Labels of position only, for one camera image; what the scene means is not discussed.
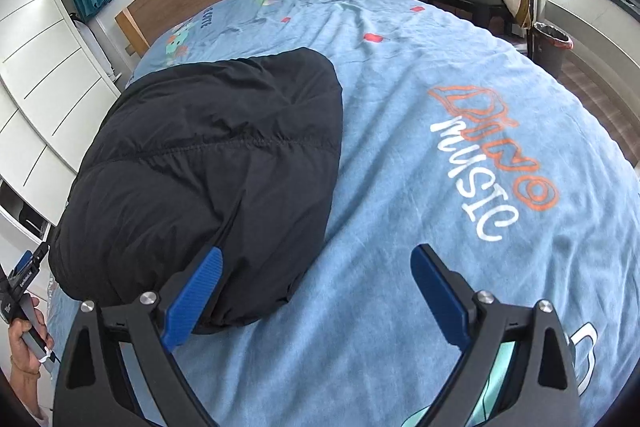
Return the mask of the person's left hand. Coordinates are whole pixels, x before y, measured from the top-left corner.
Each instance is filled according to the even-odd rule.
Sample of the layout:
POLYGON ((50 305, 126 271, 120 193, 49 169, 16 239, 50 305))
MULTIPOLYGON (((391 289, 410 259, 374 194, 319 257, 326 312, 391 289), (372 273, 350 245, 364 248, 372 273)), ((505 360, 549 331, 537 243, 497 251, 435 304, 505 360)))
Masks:
MULTIPOLYGON (((36 331, 40 337, 47 343, 50 349, 53 349, 54 341, 47 330, 46 320, 43 313, 39 309, 40 301, 37 297, 32 296, 32 305, 34 306, 36 317, 36 331)), ((28 337, 28 332, 32 329, 32 323, 28 320, 21 319, 21 317, 15 317, 9 327, 9 343, 11 349, 11 357, 13 365, 21 371, 35 374, 40 369, 39 358, 34 355, 34 352, 26 345, 25 339, 28 337)))

